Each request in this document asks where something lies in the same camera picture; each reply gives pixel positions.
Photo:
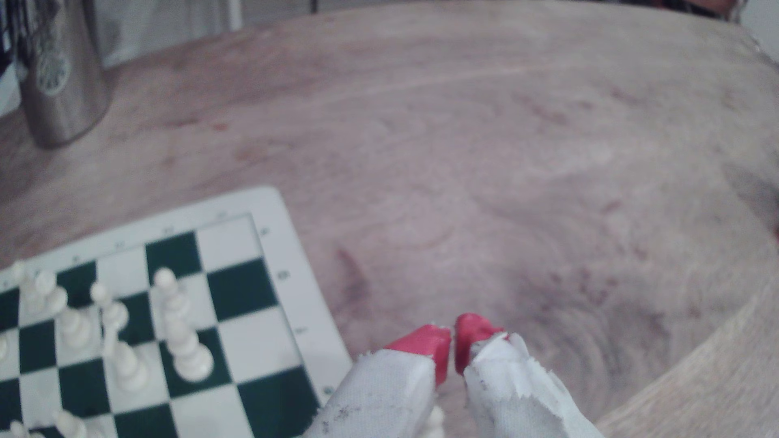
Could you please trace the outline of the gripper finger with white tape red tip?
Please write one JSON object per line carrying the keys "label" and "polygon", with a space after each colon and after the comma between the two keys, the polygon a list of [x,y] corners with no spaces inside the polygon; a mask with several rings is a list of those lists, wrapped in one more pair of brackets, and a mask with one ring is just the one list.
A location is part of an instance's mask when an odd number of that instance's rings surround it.
{"label": "gripper finger with white tape red tip", "polygon": [[480,437],[603,437],[519,333],[476,313],[459,315],[455,332],[455,368]]}
{"label": "gripper finger with white tape red tip", "polygon": [[451,329],[427,324],[358,357],[303,437],[444,437],[436,389]]}

